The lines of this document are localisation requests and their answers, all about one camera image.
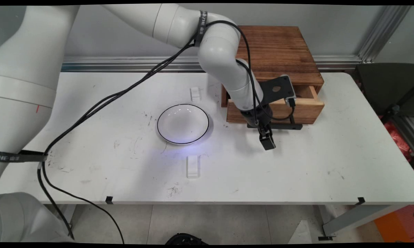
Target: table leg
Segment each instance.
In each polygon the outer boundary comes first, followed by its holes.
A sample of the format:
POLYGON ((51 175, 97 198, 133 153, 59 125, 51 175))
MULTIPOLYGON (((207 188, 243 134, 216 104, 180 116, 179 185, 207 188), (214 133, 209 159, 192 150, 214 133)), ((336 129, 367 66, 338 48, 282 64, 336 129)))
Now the table leg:
POLYGON ((59 204, 58 208, 63 213, 64 217, 70 224, 70 221, 72 220, 73 213, 75 212, 76 204, 59 204))
POLYGON ((323 225, 323 231, 328 237, 336 236, 340 232, 356 228, 405 206, 406 205, 358 205, 348 212, 326 222, 323 225))

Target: black chair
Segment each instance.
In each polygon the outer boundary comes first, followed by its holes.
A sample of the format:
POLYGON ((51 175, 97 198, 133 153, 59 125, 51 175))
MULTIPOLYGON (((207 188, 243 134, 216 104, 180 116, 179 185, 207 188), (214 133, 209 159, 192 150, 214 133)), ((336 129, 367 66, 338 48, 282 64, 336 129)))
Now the black chair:
POLYGON ((414 153, 414 64, 359 64, 355 76, 382 123, 392 121, 414 153))

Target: black cable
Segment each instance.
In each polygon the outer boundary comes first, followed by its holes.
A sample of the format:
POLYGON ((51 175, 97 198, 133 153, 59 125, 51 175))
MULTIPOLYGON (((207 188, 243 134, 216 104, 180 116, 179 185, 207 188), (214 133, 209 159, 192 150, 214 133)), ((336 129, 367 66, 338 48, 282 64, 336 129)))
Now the black cable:
POLYGON ((251 86, 253 88, 253 115, 254 115, 254 123, 255 124, 258 123, 258 121, 256 120, 256 100, 258 101, 258 104, 261 106, 261 109, 263 110, 263 112, 269 118, 271 118, 273 120, 276 120, 276 121, 285 121, 286 119, 289 119, 290 116, 292 116, 293 113, 294 113, 294 107, 292 107, 291 113, 287 117, 285 117, 285 118, 274 118, 273 116, 271 116, 270 114, 268 114, 267 111, 265 111, 265 109, 262 107, 261 101, 259 100, 259 97, 256 94, 256 88, 254 87, 253 74, 251 72, 250 46, 248 45, 248 41, 246 40, 246 37, 245 37, 245 34, 243 33, 243 31, 236 24, 234 24, 233 22, 228 22, 228 21, 223 21, 223 20, 218 20, 218 21, 210 22, 205 27, 208 27, 208 26, 213 25, 213 24, 216 24, 216 23, 224 23, 224 24, 228 24, 228 25, 233 26, 236 30, 239 31, 239 33, 242 35, 243 41, 245 41, 246 53, 248 54, 248 66, 246 66, 241 61, 236 60, 236 62, 239 63, 240 65, 242 65, 246 69, 246 71, 248 72, 248 75, 250 77, 250 80, 251 80, 251 86))
POLYGON ((73 233, 72 233, 72 229, 70 228, 69 223, 66 220, 65 216, 63 215, 63 213, 61 212, 61 210, 58 208, 57 204, 55 203, 54 199, 52 199, 51 195, 49 195, 49 193, 47 193, 48 190, 46 190, 46 187, 44 186, 43 181, 41 180, 41 172, 40 172, 40 169, 37 169, 37 178, 38 178, 38 182, 40 183, 41 189, 44 191, 44 193, 48 197, 49 201, 51 201, 52 205, 54 206, 54 209, 59 213, 61 219, 63 220, 63 222, 65 223, 66 227, 68 228, 68 232, 69 232, 70 237, 72 239, 75 239, 75 237, 73 236, 73 233))
MULTIPOLYGON (((207 23, 207 25, 205 25, 205 28, 209 27, 210 25, 216 24, 216 23, 224 23, 224 24, 228 24, 233 26, 236 30, 239 31, 239 33, 242 35, 243 40, 245 41, 245 45, 246 45, 246 53, 248 54, 248 67, 250 69, 250 79, 253 78, 253 75, 251 74, 251 58, 250 58, 250 46, 248 45, 248 41, 246 40, 246 36, 245 34, 242 32, 242 30, 233 22, 229 22, 229 21, 224 21, 224 20, 218 20, 218 21, 214 21, 214 22, 210 22, 207 23)), ((254 115, 254 123, 257 125, 258 124, 258 120, 256 119, 256 100, 254 100, 254 95, 256 94, 256 91, 253 90, 253 115, 254 115)))
MULTIPOLYGON (((261 105, 260 100, 256 94, 255 88, 254 88, 254 79, 253 79, 253 75, 251 74, 251 58, 250 58, 250 47, 248 45, 248 41, 246 40, 246 37, 244 35, 244 33, 242 32, 242 30, 235 25, 232 22, 228 22, 228 21, 214 21, 214 22, 210 22, 206 25, 206 27, 216 24, 216 23, 224 23, 224 24, 228 24, 228 25, 232 25, 233 27, 235 27, 235 29, 237 29, 241 34, 242 37, 245 41, 245 45, 246 45, 246 50, 248 53, 248 67, 241 63, 240 61, 238 61, 238 63, 242 64, 246 69, 247 72, 250 76, 251 79, 251 83, 252 83, 252 90, 253 90, 253 112, 254 112, 254 122, 257 124, 257 119, 256 119, 256 99, 259 102, 259 105, 261 105)), ((75 129, 77 126, 79 126, 81 123, 83 123, 84 121, 86 121, 87 119, 89 119, 90 117, 92 117, 94 114, 96 114, 98 111, 100 111, 101 109, 103 109, 104 107, 106 107, 107 105, 109 105, 111 102, 117 100, 118 98, 120 98, 121 96, 123 96, 125 93, 127 93, 128 91, 130 91, 131 89, 135 88, 136 86, 138 86, 140 83, 144 82, 145 80, 147 80, 148 78, 152 77, 153 75, 155 75, 157 72, 159 72, 160 70, 162 70, 163 68, 165 68, 166 66, 168 66, 170 63, 172 63, 172 61, 175 60, 175 58, 177 58, 184 50, 190 48, 190 47, 194 47, 194 44, 190 44, 196 34, 194 34, 191 39, 188 41, 188 43, 185 45, 185 47, 183 47, 179 52, 177 52, 175 55, 171 56, 170 58, 168 58, 165 61, 162 61, 161 63, 157 64, 155 67, 153 67, 153 69, 150 70, 150 72, 148 72, 141 80, 139 80, 138 82, 136 82, 135 84, 133 84, 132 86, 130 86, 129 88, 123 90, 123 91, 119 91, 115 94, 112 94, 110 96, 105 97, 104 99, 100 100, 97 104, 93 105, 93 107, 91 107, 80 119, 78 119, 78 121, 73 124, 68 130, 66 130, 65 132, 63 132, 62 134, 60 134, 57 138, 55 138, 50 144, 49 146, 46 148, 44 155, 48 155, 49 150, 59 141, 61 140, 65 135, 67 135, 69 132, 71 132, 73 129, 75 129)), ((265 112, 265 114, 267 114, 271 119, 274 120, 280 120, 278 118, 274 118, 272 116, 270 116, 265 110, 264 108, 262 108, 262 110, 265 112)), ((117 224, 117 222, 115 221, 115 219, 112 217, 112 215, 110 215, 109 212, 107 212, 106 210, 104 210, 103 208, 99 207, 98 205, 92 203, 91 201, 88 201, 87 199, 75 196, 65 190, 62 190, 58 187, 56 187, 55 185, 53 185, 49 179, 48 176, 46 174, 46 165, 44 162, 41 163, 41 168, 43 169, 43 176, 46 180, 46 182, 48 183, 49 186, 51 186, 52 188, 65 193, 69 196, 72 196, 73 198, 76 199, 80 199, 82 201, 88 202, 89 204, 94 205, 95 207, 97 207, 98 209, 101 209, 102 211, 104 211, 105 213, 107 213, 109 215, 110 218, 112 218, 112 221, 115 223, 115 225, 117 226, 117 229, 120 233, 121 236, 121 240, 123 241, 124 244, 124 238, 123 238, 123 234, 117 224)), ((73 237, 73 233, 72 230, 67 222, 67 220, 65 219, 64 215, 62 214, 62 212, 59 210, 57 204, 55 203, 54 199, 52 199, 52 197, 50 196, 49 192, 46 190, 46 187, 43 184, 43 181, 41 179, 41 168, 37 169, 37 178, 38 178, 38 182, 40 183, 40 187, 42 188, 42 190, 44 191, 44 193, 46 194, 46 196, 48 197, 49 201, 51 201, 51 203, 53 204, 55 210, 59 213, 60 217, 62 218, 63 222, 65 223, 66 227, 68 228, 69 234, 71 236, 71 238, 74 239, 73 237)))
MULTIPOLYGON (((175 58, 177 58, 184 50, 190 48, 190 47, 194 47, 194 44, 190 44, 194 39, 194 36, 190 39, 190 41, 185 45, 185 47, 183 47, 179 52, 177 52, 175 55, 171 56, 170 58, 168 58, 165 61, 162 61, 161 63, 157 64, 153 69, 150 70, 150 72, 148 72, 141 80, 139 80, 138 82, 136 82, 135 84, 133 84, 132 86, 130 86, 129 88, 123 90, 123 91, 119 91, 115 94, 112 94, 110 96, 105 97, 104 99, 100 100, 97 104, 93 105, 92 108, 90 108, 75 124, 73 124, 68 130, 66 130, 65 132, 63 132, 62 134, 60 134, 60 136, 58 136, 57 138, 55 138, 50 144, 49 146, 46 148, 44 155, 47 155, 49 150, 59 141, 61 140, 65 135, 67 135, 69 132, 71 132, 74 128, 76 128, 77 126, 79 126, 81 123, 83 123, 84 121, 86 121, 87 119, 89 119, 90 117, 92 117, 95 113, 97 113, 98 111, 100 111, 102 108, 106 107, 108 104, 110 104, 111 102, 113 102, 114 100, 117 100, 119 97, 123 96, 125 93, 127 93, 128 91, 130 91, 131 89, 135 88, 136 86, 138 86, 140 83, 144 82, 145 80, 147 80, 148 78, 152 77, 153 75, 155 75, 157 72, 161 71, 163 68, 165 68, 166 66, 168 66, 170 63, 172 63, 172 61, 175 60, 175 58)), ((123 238, 123 234, 117 224, 117 222, 115 221, 115 219, 112 217, 112 215, 110 215, 109 212, 107 212, 106 210, 104 210, 103 208, 99 207, 98 205, 92 203, 91 201, 78 197, 78 196, 74 196, 73 194, 62 190, 58 187, 56 187, 55 185, 53 185, 49 179, 48 176, 46 174, 46 165, 44 162, 42 162, 41 164, 41 168, 43 169, 43 175, 44 175, 44 179, 46 180, 46 182, 48 183, 49 186, 51 186, 52 188, 65 193, 69 196, 72 196, 76 199, 80 199, 82 201, 88 202, 89 204, 94 205, 95 207, 97 207, 98 209, 101 209, 102 211, 104 211, 105 213, 107 213, 107 215, 109 215, 110 218, 112 218, 112 221, 115 223, 115 225, 117 226, 117 229, 120 233, 121 236, 121 240, 124 244, 124 238, 123 238)), ((37 169, 37 178, 38 178, 38 182, 40 184, 40 187, 42 188, 43 192, 46 194, 46 196, 48 197, 49 201, 52 203, 52 205, 54 206, 55 210, 59 213, 61 219, 63 220, 64 224, 66 225, 66 227, 68 228, 69 231, 69 235, 72 239, 74 239, 72 230, 67 222, 67 220, 65 219, 64 215, 62 214, 62 212, 59 210, 57 204, 55 203, 54 199, 52 199, 51 195, 49 194, 49 192, 46 190, 46 187, 43 184, 43 181, 41 179, 41 168, 37 169)))
POLYGON ((260 107, 261 107, 261 109, 263 110, 263 112, 269 117, 269 118, 271 118, 271 119, 273 119, 273 120, 276 120, 276 121, 285 121, 286 119, 289 119, 293 114, 294 114, 294 109, 295 109, 295 107, 291 107, 292 108, 292 110, 291 110, 291 113, 287 116, 287 117, 285 117, 285 118, 275 118, 275 117, 273 117, 273 116, 271 116, 270 114, 268 114, 267 113, 267 111, 265 111, 265 109, 263 108, 263 106, 262 106, 262 104, 261 104, 261 101, 259 100, 259 97, 258 97, 258 95, 255 93, 256 92, 256 88, 254 87, 254 80, 253 80, 253 75, 251 75, 251 71, 250 71, 250 69, 248 68, 248 66, 246 66, 244 63, 242 63, 241 61, 239 61, 239 60, 236 60, 236 62, 237 63, 239 63, 241 66, 243 66, 245 69, 246 69, 246 71, 248 72, 248 74, 250 75, 250 80, 251 80, 251 86, 253 87, 253 96, 257 99, 257 101, 258 101, 258 103, 259 103, 259 105, 260 105, 260 107))

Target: black velcro strap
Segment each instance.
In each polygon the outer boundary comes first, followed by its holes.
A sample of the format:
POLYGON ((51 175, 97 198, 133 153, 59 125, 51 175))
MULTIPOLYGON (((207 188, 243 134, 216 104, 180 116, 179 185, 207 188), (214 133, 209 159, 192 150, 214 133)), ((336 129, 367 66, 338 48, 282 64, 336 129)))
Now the black velcro strap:
POLYGON ((319 241, 330 241, 333 240, 333 237, 327 237, 327 236, 322 236, 322 237, 317 237, 319 241))
POLYGON ((106 203, 107 204, 113 204, 112 200, 113 200, 113 196, 106 196, 106 203))
POLYGON ((47 158, 39 151, 21 150, 18 154, 0 151, 0 162, 6 163, 43 162, 47 158))
POLYGON ((201 45, 202 37, 205 33, 205 25, 207 24, 207 11, 201 10, 201 16, 199 17, 198 30, 196 33, 196 38, 194 40, 194 47, 199 47, 201 45))
POLYGON ((361 205, 361 204, 364 204, 366 202, 363 197, 357 197, 357 199, 359 200, 359 202, 357 202, 356 205, 361 205))

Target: open drawer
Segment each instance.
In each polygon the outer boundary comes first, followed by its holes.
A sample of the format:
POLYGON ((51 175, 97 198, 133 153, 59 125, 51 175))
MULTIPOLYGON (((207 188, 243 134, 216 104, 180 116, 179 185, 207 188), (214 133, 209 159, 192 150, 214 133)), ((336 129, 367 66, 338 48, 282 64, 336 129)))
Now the open drawer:
MULTIPOLYGON (((293 85, 293 88, 297 97, 294 110, 294 121, 297 124, 313 124, 325 104, 319 101, 313 86, 293 85)), ((222 102, 222 106, 227 107, 227 122, 246 123, 239 109, 233 103, 233 100, 229 99, 224 88, 222 88, 222 93, 226 94, 226 101, 222 102)), ((285 104, 284 99, 270 103, 270 106, 273 110, 273 117, 284 118, 291 113, 291 108, 285 104)), ((273 122, 289 123, 289 120, 273 122)))

